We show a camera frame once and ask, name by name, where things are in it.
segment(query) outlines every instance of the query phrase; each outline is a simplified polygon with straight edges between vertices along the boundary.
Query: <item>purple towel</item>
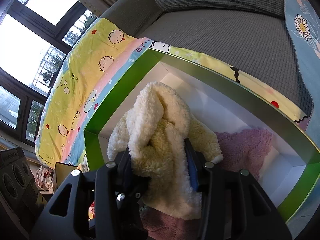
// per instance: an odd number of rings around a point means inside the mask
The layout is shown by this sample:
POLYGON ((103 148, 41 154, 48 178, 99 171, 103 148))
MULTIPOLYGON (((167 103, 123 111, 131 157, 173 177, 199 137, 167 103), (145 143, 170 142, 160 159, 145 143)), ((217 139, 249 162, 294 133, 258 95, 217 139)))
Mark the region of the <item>purple towel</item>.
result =
MULTIPOLYGON (((273 134, 265 129, 245 129, 239 133, 218 133, 219 145, 223 155, 220 167, 228 171, 247 169, 258 180, 264 158, 271 149, 273 134)), ((143 226, 155 240, 193 240, 196 239, 199 219, 176 219, 153 208, 141 214, 143 226)))
POLYGON ((219 166, 227 171, 247 169, 259 180, 259 170, 270 152, 273 134, 265 129, 245 129, 239 133, 216 132, 223 161, 219 166))

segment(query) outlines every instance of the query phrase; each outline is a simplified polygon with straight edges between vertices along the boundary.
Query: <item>cardboard box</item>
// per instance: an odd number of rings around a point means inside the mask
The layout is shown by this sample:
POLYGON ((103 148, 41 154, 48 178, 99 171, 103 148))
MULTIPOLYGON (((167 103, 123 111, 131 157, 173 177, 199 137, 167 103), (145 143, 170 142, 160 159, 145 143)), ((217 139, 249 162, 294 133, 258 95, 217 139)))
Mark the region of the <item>cardboard box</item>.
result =
POLYGON ((77 169, 81 170, 82 173, 89 172, 88 166, 86 164, 83 164, 83 163, 79 163, 77 169))
POLYGON ((261 127, 274 135, 259 183, 289 220, 312 191, 320 174, 320 153, 287 116, 251 90, 196 63, 147 49, 113 86, 84 130, 90 170, 108 161, 108 139, 149 82, 174 88, 195 117, 213 131, 261 127))

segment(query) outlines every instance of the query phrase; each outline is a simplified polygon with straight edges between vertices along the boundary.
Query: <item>speaker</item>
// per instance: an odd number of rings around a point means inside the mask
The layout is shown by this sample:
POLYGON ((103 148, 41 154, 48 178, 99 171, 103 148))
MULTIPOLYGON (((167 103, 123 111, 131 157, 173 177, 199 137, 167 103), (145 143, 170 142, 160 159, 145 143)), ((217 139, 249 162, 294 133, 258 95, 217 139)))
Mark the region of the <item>speaker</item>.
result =
POLYGON ((0 235, 28 239, 45 204, 23 150, 0 151, 0 235))

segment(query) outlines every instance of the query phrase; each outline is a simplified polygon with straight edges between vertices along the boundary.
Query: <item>yellow cartoon bedsheet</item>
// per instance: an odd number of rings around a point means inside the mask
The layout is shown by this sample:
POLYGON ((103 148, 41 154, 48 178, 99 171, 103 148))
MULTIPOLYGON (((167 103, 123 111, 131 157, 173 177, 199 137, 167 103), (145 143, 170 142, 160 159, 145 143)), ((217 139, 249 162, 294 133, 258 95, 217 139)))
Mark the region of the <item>yellow cartoon bedsheet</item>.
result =
POLYGON ((56 162, 78 165, 84 161, 84 128, 113 84, 149 47, 199 63, 241 83, 297 123, 305 119, 305 113, 281 93, 233 66, 203 53, 133 38, 99 18, 64 60, 45 104, 35 140, 36 156, 43 165, 54 168, 56 162))

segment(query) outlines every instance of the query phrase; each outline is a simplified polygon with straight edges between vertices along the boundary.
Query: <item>red heart print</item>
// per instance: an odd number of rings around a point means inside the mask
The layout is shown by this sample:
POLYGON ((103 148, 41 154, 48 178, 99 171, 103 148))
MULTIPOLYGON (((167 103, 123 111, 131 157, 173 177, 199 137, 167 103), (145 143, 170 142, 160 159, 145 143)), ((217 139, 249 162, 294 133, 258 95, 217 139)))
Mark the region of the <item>red heart print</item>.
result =
POLYGON ((279 108, 279 104, 276 101, 272 101, 271 104, 274 105, 276 108, 279 108))

